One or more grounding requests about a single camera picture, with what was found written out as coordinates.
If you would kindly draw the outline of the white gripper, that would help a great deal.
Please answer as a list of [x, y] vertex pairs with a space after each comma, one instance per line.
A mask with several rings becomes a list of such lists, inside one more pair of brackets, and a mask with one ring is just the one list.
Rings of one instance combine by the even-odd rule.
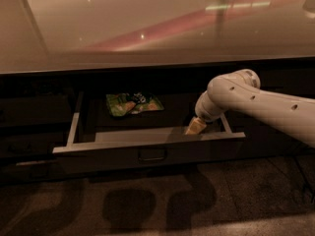
[[225, 112], [224, 108], [215, 105], [204, 91], [198, 98], [195, 105], [195, 113], [197, 117], [193, 117], [185, 131], [186, 135], [199, 135], [206, 128], [206, 122], [214, 122], [218, 120]]

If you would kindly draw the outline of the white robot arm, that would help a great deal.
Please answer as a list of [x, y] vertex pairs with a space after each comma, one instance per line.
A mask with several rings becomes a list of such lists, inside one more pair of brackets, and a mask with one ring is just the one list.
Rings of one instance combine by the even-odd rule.
[[258, 75], [249, 69], [210, 80], [195, 105], [186, 135], [199, 135], [227, 110], [249, 115], [315, 148], [315, 100], [260, 89]]

